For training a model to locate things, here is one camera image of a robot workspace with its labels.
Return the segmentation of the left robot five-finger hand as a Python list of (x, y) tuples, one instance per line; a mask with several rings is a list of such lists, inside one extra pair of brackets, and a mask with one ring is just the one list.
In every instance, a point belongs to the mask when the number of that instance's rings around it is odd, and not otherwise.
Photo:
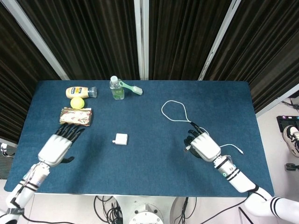
[(75, 157), (65, 155), (84, 130), (80, 125), (62, 124), (42, 147), (38, 160), (50, 167), (72, 162)]

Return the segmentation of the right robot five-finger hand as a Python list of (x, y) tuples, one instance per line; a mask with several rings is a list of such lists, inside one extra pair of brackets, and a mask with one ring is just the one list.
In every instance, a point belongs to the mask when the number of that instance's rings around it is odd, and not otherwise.
[(213, 162), (221, 154), (220, 146), (204, 128), (193, 122), (190, 124), (194, 127), (194, 130), (188, 130), (188, 133), (191, 135), (184, 139), (185, 151), (204, 161)]

